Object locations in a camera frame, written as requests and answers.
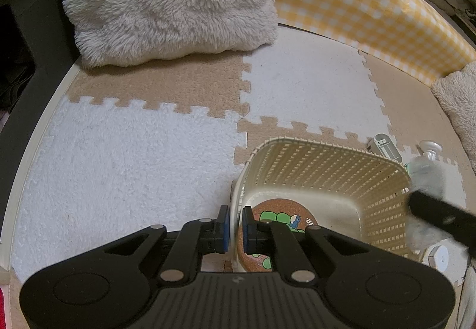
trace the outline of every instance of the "yellow gingham cloth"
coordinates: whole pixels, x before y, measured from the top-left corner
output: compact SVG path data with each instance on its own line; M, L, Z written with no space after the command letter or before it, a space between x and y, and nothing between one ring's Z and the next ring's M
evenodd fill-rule
M423 0L276 0L279 22L367 52L426 85L476 51Z

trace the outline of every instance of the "basket rim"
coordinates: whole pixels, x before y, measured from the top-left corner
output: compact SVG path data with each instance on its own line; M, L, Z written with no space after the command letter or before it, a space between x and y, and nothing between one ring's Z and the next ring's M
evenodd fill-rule
M271 143L278 143L279 141L289 141L289 142L295 142L295 143L303 142L303 143L311 143L311 144L315 144L315 145L326 145L326 146L336 147L336 148L339 148L339 149L352 150L354 152L359 152L359 153L363 153L363 154L366 154L366 155L371 155L372 157L377 157L377 159L381 159L381 160L386 161L386 162L391 162L391 163L394 163L397 166L403 167L406 176L408 178L410 178L410 175L406 171L405 166L401 162L391 160L390 158L387 158L383 155L378 155L378 154L375 154L375 153L371 153L367 150L355 149L354 147L342 146L342 145L337 145L337 144L330 144L328 142L315 141L315 140L310 140L310 139L306 139L306 138L288 137L288 136L284 136L284 135L279 136L279 137L271 137L271 138L265 140L264 142L262 142L260 145L258 145L251 152L251 155L249 156L248 160L246 160L243 170L251 163L251 160L254 158L254 156L256 156L256 154L258 153L258 151L260 151L261 148L263 148L266 145L271 144Z

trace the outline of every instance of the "plastic bottle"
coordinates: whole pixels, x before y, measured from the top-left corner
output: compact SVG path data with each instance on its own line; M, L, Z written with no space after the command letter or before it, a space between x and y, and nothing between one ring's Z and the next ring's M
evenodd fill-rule
M434 161L421 156L411 160L406 169L411 178L410 191L422 191L429 196L443 199L444 177ZM423 250L451 235L431 224L409 215L405 224L406 243L413 251Z

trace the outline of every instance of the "red fabric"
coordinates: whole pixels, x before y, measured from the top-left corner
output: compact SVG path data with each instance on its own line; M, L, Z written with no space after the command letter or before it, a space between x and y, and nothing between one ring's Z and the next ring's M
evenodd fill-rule
M0 289L0 329L7 329L5 322L5 304L3 302L3 290Z

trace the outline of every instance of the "metal pivot screw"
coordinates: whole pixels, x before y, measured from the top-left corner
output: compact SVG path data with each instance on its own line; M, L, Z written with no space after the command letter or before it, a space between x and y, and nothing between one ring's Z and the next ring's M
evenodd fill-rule
M177 282L183 279L184 276L183 272L176 269L165 270L160 273L160 277L166 282Z
M239 285L239 283L240 283L240 282L243 282L244 280L245 280L245 279L244 279L243 277L240 277L240 276L234 277L234 278L232 279L232 281L235 282L237 285Z
M312 271L309 270L296 270L291 274L291 278L295 280L296 282L310 282L312 281L316 276Z
M455 220L456 220L456 216L450 215L450 216L445 217L445 218L442 220L442 223L443 223L445 226L447 226L448 224L453 223Z

